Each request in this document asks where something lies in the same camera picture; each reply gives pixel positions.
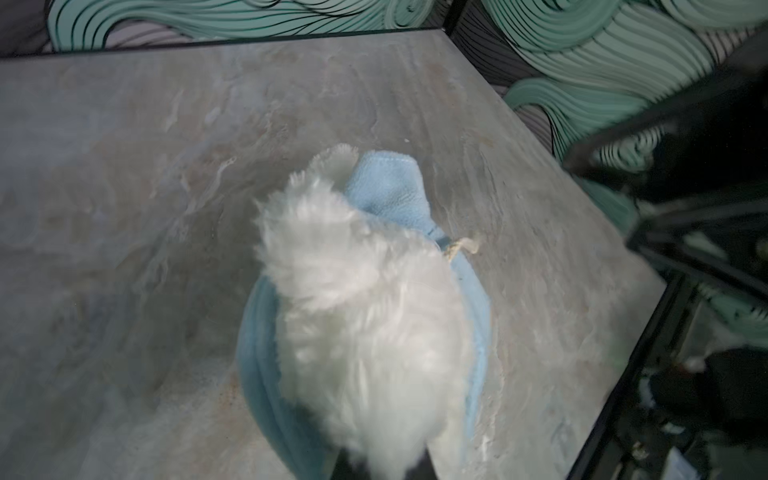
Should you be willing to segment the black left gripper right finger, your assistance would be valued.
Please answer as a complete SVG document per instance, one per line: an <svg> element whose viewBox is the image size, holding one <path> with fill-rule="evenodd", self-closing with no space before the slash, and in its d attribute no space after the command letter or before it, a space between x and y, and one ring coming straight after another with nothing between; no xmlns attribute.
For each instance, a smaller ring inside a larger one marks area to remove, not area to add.
<svg viewBox="0 0 768 480"><path fill-rule="evenodd" d="M428 449L423 452L417 464L407 472L407 480L438 480Z"/></svg>

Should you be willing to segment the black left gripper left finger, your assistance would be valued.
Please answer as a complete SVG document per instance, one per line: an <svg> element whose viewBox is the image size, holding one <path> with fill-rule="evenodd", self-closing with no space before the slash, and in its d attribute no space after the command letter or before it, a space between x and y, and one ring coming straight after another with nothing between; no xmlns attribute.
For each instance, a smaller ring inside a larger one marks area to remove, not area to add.
<svg viewBox="0 0 768 480"><path fill-rule="evenodd" d="M360 470L346 450L339 452L330 479L360 480Z"/></svg>

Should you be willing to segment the light blue fleece hoodie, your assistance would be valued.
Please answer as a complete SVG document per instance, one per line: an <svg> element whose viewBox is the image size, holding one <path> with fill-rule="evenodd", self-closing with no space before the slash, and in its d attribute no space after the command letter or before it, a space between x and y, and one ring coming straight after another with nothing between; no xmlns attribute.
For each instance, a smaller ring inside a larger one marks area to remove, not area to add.
<svg viewBox="0 0 768 480"><path fill-rule="evenodd" d="M423 176L415 159L386 151L365 153L347 180L344 195L357 209L380 220L414 229L446 249L450 238L431 217ZM451 262L471 322L476 359L468 377L464 433L474 434L487 371L491 305L463 254ZM236 363L246 404L262 435L296 479L327 479L335 456L309 417L281 396L275 346L278 300L269 279L260 276L248 297L238 335Z"/></svg>

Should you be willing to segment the white plush teddy bear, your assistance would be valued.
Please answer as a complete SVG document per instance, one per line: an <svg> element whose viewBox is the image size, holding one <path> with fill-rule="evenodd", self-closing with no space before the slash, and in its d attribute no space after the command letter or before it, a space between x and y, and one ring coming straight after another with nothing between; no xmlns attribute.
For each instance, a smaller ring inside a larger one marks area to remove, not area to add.
<svg viewBox="0 0 768 480"><path fill-rule="evenodd" d="M364 154L330 147L260 204L280 392L371 479L407 479L426 449L455 479L476 357L460 246L355 208L343 190Z"/></svg>

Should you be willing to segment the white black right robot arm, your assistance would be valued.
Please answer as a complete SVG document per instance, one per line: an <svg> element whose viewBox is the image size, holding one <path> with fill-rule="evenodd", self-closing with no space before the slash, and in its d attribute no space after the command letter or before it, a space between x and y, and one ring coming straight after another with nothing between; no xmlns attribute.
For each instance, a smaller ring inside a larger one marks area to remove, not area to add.
<svg viewBox="0 0 768 480"><path fill-rule="evenodd" d="M573 479L713 479L715 446L767 446L767 351L685 356L705 283L767 305L767 32L703 78L576 142L564 169L645 200L627 248L668 284L571 470Z"/></svg>

